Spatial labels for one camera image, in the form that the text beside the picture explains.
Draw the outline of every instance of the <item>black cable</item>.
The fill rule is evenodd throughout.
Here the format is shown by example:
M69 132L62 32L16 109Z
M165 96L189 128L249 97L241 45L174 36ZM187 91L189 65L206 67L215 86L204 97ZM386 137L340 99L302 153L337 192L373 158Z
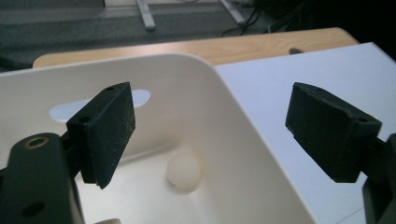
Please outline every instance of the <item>black cable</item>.
M312 5L313 0L304 0L302 3L300 3L300 5L298 5L295 9L293 9L291 12L289 12L288 14L286 14L286 16L284 16L282 19L280 19L279 21L277 21L275 24L273 25L269 25L267 27L267 29L265 29L262 33L263 34L268 34L268 33L273 33L276 32L277 30L279 30L281 27L283 27L284 25L286 25L286 23L288 23L289 21L291 21L291 19L293 19L296 15L298 15L299 13L301 13L301 11L305 8L305 7L310 7L310 5Z
M254 19L254 21L251 21L256 13L257 13L256 18ZM260 17L261 13L262 13L262 11L255 7L254 10L250 13L250 16L248 17L247 22L245 23L245 25L238 26L238 27L226 30L226 31L224 31L223 33L220 34L220 37L224 37L226 34L232 32L232 31L240 30L240 29L242 29L240 35L243 35L245 33L246 29L248 27L250 27L251 25L253 25L258 20L258 18Z
M256 16L256 18L254 19L254 21L251 22L251 23L247 23L247 25L243 28L243 30L242 30L242 32L241 32L241 35L244 35L244 34L245 34L245 32L247 31L248 27L250 27L250 26L252 26L254 23L256 23L256 21L259 19L259 17L260 17L261 14L262 14L262 11L259 10L259 12L257 13L257 16Z

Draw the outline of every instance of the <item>metal table leg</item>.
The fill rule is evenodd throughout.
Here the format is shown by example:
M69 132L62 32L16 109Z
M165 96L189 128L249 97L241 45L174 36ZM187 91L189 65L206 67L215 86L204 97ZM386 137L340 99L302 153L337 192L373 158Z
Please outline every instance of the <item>metal table leg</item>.
M230 13L230 15L233 17L236 24L245 25L246 21L242 17L241 13L239 13L239 11L236 10L236 8L228 0L220 0L220 2L223 4L228 13Z
M149 4L146 0L136 0L137 7L139 8L140 15L142 16L143 23L145 23L146 30L154 31L155 22L149 11Z

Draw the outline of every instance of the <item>white ball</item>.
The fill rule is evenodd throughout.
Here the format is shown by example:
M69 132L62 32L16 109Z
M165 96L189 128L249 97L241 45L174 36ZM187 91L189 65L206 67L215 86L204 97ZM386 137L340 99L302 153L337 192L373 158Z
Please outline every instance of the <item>white ball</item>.
M190 189L201 177L201 163L189 153L178 153L169 161L166 177L177 188Z

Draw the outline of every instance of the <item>screw hole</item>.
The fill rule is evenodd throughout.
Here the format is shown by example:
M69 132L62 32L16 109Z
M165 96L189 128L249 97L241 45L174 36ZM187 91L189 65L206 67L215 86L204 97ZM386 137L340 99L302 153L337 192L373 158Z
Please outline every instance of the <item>screw hole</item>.
M42 137L42 136L36 137L26 142L25 147L28 149L42 147L46 145L49 140L50 139L48 137Z
M90 121L90 119L91 119L90 117L82 117L78 121L81 122L81 123L86 123L86 122Z
M43 202L32 203L29 206L23 208L22 217L24 218L34 217L37 214L39 214L41 211L43 211L45 206L46 205Z
M289 49L289 54L299 54L299 53L304 53L304 51L301 49L297 49L297 48Z

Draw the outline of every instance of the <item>gray carpet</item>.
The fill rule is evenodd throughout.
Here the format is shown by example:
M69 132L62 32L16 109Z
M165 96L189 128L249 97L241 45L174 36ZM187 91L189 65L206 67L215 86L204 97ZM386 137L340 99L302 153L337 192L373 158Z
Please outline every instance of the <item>gray carpet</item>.
M248 19L252 7L237 6ZM237 28L221 3L150 6L157 24L146 31L136 7L0 10L1 71L23 68L47 53L220 37ZM247 29L261 33L273 20L263 14ZM239 35L235 29L225 36Z

